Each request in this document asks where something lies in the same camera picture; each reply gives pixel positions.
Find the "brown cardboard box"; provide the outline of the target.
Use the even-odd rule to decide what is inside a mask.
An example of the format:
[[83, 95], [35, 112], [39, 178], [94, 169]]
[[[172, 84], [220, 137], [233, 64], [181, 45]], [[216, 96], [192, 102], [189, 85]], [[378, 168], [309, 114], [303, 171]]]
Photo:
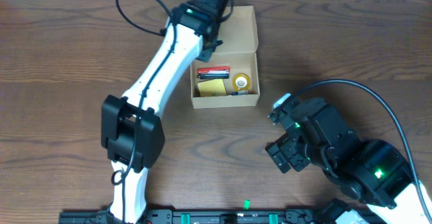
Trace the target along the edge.
[[[194, 109], [221, 107], [255, 106], [261, 95], [257, 66], [257, 49], [259, 45], [257, 21], [253, 6], [237, 6], [231, 17], [222, 23], [219, 29], [218, 46], [209, 62], [194, 61], [190, 66], [191, 101]], [[196, 77], [196, 71], [204, 67], [230, 67], [229, 78], [223, 82], [226, 96], [200, 97], [197, 84], [203, 80]], [[232, 96], [237, 92], [232, 80], [236, 74], [247, 74], [250, 78], [248, 95]]]

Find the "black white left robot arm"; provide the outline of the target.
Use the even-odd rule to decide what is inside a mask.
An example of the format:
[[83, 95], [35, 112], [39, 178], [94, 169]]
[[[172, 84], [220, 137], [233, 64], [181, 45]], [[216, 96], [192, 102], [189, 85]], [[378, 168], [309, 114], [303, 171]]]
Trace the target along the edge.
[[208, 62], [216, 48], [224, 13], [234, 0], [190, 0], [166, 9], [163, 42], [151, 62], [120, 97], [109, 95], [101, 108], [101, 146], [107, 150], [114, 197], [108, 223], [137, 223], [146, 212], [145, 188], [165, 135], [161, 118], [183, 73], [194, 60]]

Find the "clear yellow tape roll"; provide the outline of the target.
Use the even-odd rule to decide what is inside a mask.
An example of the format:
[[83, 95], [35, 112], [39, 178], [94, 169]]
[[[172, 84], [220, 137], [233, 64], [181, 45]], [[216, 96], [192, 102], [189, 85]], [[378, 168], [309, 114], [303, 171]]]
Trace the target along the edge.
[[236, 74], [232, 80], [233, 88], [235, 91], [248, 90], [251, 82], [247, 74], [239, 73]]

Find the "yellow polar bear notepad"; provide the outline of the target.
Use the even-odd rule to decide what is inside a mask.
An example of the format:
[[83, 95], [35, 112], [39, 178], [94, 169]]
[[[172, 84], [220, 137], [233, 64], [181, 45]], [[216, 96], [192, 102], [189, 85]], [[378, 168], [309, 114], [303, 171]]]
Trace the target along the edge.
[[205, 80], [197, 84], [200, 97], [226, 96], [227, 92], [222, 79]]

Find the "white blue staples box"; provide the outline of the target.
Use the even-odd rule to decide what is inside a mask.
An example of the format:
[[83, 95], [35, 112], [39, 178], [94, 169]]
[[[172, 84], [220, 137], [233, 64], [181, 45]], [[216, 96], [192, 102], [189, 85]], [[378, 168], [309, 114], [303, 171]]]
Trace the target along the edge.
[[240, 95], [248, 95], [249, 91], [248, 90], [241, 90], [241, 91], [237, 91], [237, 92], [232, 92], [232, 96], [240, 96]]

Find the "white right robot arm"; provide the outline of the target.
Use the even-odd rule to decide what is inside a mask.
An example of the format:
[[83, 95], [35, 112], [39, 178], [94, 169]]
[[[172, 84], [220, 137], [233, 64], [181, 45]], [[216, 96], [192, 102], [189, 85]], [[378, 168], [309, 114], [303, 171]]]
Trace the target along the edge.
[[389, 142], [361, 140], [325, 99], [273, 104], [269, 118], [286, 131], [265, 150], [282, 173], [320, 168], [339, 190], [386, 223], [428, 223], [408, 161]]

